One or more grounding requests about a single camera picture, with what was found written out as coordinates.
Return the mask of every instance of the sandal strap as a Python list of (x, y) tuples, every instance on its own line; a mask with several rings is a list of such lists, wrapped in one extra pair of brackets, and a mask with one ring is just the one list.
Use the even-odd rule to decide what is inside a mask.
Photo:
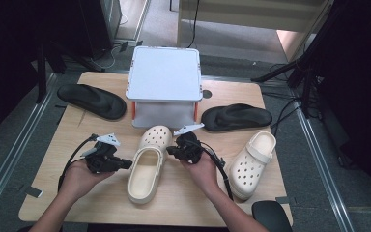
[(249, 154), (251, 154), (255, 159), (257, 159), (258, 161), (262, 162), (262, 163), (269, 163), (271, 160), (272, 160), (272, 153), (270, 156), (266, 156), (262, 153), (260, 153), (257, 149), (255, 149), (254, 147), (251, 146), (251, 144), (248, 142), (246, 143), (246, 146), (245, 146), (246, 150), (249, 152)]

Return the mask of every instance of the box lid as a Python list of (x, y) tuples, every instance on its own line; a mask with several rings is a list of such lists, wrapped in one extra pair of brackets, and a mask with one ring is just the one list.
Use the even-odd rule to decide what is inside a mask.
[(138, 46), (126, 97), (135, 102), (199, 102), (203, 98), (196, 49)]

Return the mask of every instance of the person's right hand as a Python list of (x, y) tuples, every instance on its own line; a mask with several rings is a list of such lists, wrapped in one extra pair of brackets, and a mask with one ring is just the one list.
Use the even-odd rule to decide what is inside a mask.
[(190, 173), (194, 184), (204, 193), (207, 194), (210, 189), (219, 188), (215, 163), (206, 152), (201, 154), (201, 159), (195, 164), (184, 160), (180, 160), (180, 163)]

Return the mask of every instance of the white shoe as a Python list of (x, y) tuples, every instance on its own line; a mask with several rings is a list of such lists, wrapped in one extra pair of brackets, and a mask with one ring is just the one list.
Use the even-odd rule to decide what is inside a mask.
[(275, 137), (266, 131), (256, 133), (239, 152), (229, 168), (231, 191), (241, 200), (251, 197), (265, 166), (272, 160)]
[(171, 142), (171, 131), (166, 126), (152, 127), (143, 134), (128, 179), (130, 201), (146, 204), (153, 199)]

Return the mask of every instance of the wire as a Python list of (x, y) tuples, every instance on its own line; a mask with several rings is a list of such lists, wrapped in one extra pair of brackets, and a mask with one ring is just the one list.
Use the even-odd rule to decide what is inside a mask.
[(295, 98), (290, 95), (279, 94), (279, 93), (274, 93), (274, 92), (263, 92), (262, 94), (264, 96), (274, 97), (274, 98), (283, 99), (283, 100), (292, 100)]
[(114, 51), (115, 49), (119, 48), (120, 46), (121, 46), (121, 45), (119, 44), (118, 46), (113, 47), (113, 49), (111, 49), (111, 51), (110, 51), (111, 58), (113, 58), (113, 62), (111, 63), (111, 65), (109, 65), (109, 66), (102, 66), (102, 65), (96, 63), (96, 61), (93, 60), (92, 58), (91, 58), (91, 61), (92, 61), (95, 65), (97, 65), (98, 67), (100, 67), (100, 68), (102, 68), (102, 69), (108, 69), (108, 68), (113, 67), (114, 64), (116, 63), (116, 59), (114, 58), (113, 51)]
[(292, 113), (294, 113), (297, 109), (300, 108), (300, 106), (296, 107), (293, 111), (291, 111), (290, 113), (288, 113), (287, 115), (285, 115), (283, 118), (282, 117), (282, 114), (283, 112), (285, 111), (285, 109), (288, 107), (288, 105), (290, 105), (292, 102), (294, 101), (297, 101), (297, 100), (300, 100), (300, 98), (294, 98), (292, 100), (290, 100), (288, 103), (285, 104), (285, 106), (282, 108), (281, 112), (279, 113), (279, 116), (278, 116), (278, 120), (276, 120), (276, 123), (274, 123), (273, 125), (271, 125), (271, 128), (275, 128), (275, 130), (273, 131), (273, 136), (276, 138), (276, 133), (278, 132), (278, 127), (279, 127), (279, 124), (285, 120), (286, 118), (288, 118)]
[[(274, 64), (270, 67), (269, 71), (270, 73), (272, 73), (272, 68), (274, 68), (275, 66), (285, 66), (286, 64)], [(284, 72), (284, 75), (285, 75), (285, 79), (281, 79), (281, 78), (278, 78), (278, 76), (276, 76), (274, 79), (277, 79), (277, 80), (281, 80), (281, 81), (287, 81), (288, 80), (288, 75), (287, 75), (287, 72)]]
[(234, 201), (233, 192), (231, 191), (231, 186), (230, 186), (230, 180), (228, 179), (227, 173), (224, 171), (223, 164), (219, 162), (218, 156), (216, 155), (216, 153), (215, 153), (215, 151), (212, 147), (210, 147), (207, 143), (203, 143), (203, 142), (201, 142), (201, 143), (210, 148), (211, 151), (208, 151), (206, 148), (202, 147), (203, 150), (207, 154), (210, 155), (210, 158), (215, 163), (216, 167), (218, 168), (219, 172), (221, 173), (222, 179), (224, 180), (225, 187), (227, 188), (228, 197), (231, 200)]
[(193, 29), (192, 29), (192, 40), (191, 40), (191, 43), (189, 44), (189, 46), (187, 48), (190, 48), (192, 46), (192, 44), (194, 43), (194, 40), (195, 40), (195, 24), (197, 22), (197, 15), (198, 15), (198, 7), (199, 6), (200, 6), (200, 0), (197, 1), (197, 8), (195, 9), (194, 25), (193, 25)]
[(122, 22), (120, 22), (119, 25), (126, 24), (128, 22), (128, 17), (125, 14), (122, 14), (122, 18), (124, 19)]
[(74, 156), (76, 156), (77, 152), (88, 142), (90, 141), (96, 141), (96, 138), (99, 137), (97, 134), (92, 134), (89, 138), (87, 138), (86, 140), (84, 140), (77, 148), (76, 150), (74, 150), (73, 154), (71, 154), (71, 157), (69, 158), (68, 162), (66, 163), (65, 165), (65, 168), (63, 169), (63, 172), (62, 172), (62, 175), (59, 177), (59, 182), (58, 182), (58, 191), (60, 190), (60, 187), (62, 186), (63, 184), (63, 179), (65, 178), (65, 175), (66, 175), (66, 171), (68, 170), (68, 168), (71, 166), (72, 163), (74, 163), (73, 158)]

